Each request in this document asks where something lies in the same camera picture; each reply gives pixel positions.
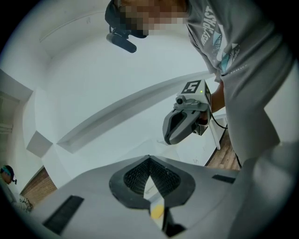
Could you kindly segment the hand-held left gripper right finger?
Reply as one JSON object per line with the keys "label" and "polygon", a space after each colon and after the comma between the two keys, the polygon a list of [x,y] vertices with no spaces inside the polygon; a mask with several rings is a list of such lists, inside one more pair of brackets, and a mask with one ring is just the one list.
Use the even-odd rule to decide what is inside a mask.
{"label": "hand-held left gripper right finger", "polygon": [[243,171],[214,169],[151,156],[152,179],[164,197],[163,229],[151,221],[149,239],[231,239],[242,205]]}

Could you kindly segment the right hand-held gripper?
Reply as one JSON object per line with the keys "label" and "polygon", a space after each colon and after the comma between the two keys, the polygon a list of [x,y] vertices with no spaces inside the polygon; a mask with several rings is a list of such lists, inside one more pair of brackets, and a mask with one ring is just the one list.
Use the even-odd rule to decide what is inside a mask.
{"label": "right hand-held gripper", "polygon": [[177,94],[173,108],[163,122],[163,137],[168,145],[180,143],[192,132],[202,135],[209,124],[199,124],[199,112],[209,112],[210,119],[212,116],[211,92],[206,81],[202,79],[187,82],[183,90]]}

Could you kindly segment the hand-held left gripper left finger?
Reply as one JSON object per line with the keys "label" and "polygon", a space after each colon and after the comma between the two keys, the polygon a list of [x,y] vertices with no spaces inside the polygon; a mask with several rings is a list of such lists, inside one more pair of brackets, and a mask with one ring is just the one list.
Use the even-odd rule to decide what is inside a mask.
{"label": "hand-held left gripper left finger", "polygon": [[143,197],[149,156],[89,170],[57,189],[32,218],[57,239],[162,239]]}

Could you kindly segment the person's right forearm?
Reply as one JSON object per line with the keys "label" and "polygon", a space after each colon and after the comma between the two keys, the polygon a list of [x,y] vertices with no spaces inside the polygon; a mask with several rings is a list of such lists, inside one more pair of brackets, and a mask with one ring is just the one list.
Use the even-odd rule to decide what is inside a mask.
{"label": "person's right forearm", "polygon": [[225,107],[224,84],[221,81],[217,90],[211,95],[211,112],[215,113]]}

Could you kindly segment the person's right hand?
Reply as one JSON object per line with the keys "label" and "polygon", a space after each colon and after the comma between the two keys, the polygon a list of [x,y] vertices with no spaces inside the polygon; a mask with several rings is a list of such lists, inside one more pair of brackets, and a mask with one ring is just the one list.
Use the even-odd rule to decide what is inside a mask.
{"label": "person's right hand", "polygon": [[199,124],[206,126],[209,124],[209,121],[210,121],[210,113],[209,112],[200,112]]}

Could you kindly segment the person in grey shirt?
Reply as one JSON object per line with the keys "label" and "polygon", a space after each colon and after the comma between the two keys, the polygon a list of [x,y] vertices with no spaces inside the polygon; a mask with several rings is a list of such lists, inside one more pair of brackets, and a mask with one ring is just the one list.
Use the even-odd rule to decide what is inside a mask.
{"label": "person in grey shirt", "polygon": [[228,132],[239,164],[276,146],[265,111],[294,66],[275,24],[254,0],[186,0],[190,41],[224,84]]}

